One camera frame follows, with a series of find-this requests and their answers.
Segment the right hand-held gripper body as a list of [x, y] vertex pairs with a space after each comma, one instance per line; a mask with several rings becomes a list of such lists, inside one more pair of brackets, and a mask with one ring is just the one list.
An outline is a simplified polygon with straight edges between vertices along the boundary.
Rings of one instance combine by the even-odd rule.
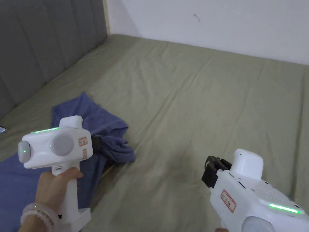
[[263, 159], [237, 149], [230, 170], [208, 166], [202, 181], [210, 203], [229, 232], [308, 232], [309, 216], [265, 180]]

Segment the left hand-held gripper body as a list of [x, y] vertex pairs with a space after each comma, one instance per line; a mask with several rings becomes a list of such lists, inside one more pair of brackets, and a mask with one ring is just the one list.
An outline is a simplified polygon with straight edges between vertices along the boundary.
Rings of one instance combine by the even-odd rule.
[[[93, 155], [91, 133], [83, 129], [81, 116], [60, 120], [59, 127], [31, 132], [19, 142], [19, 161], [27, 169], [51, 167], [57, 176], [69, 168], [80, 168]], [[90, 208], [78, 208], [77, 180], [67, 184], [64, 202], [57, 214], [60, 232], [79, 232], [91, 220]]]

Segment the person's left hand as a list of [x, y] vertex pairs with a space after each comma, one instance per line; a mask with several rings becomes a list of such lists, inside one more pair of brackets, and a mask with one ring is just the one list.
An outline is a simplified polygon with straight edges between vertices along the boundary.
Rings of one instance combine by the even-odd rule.
[[83, 173], [75, 167], [69, 168], [57, 176], [51, 172], [43, 172], [38, 181], [35, 203], [58, 212], [64, 201], [68, 182], [82, 177]]

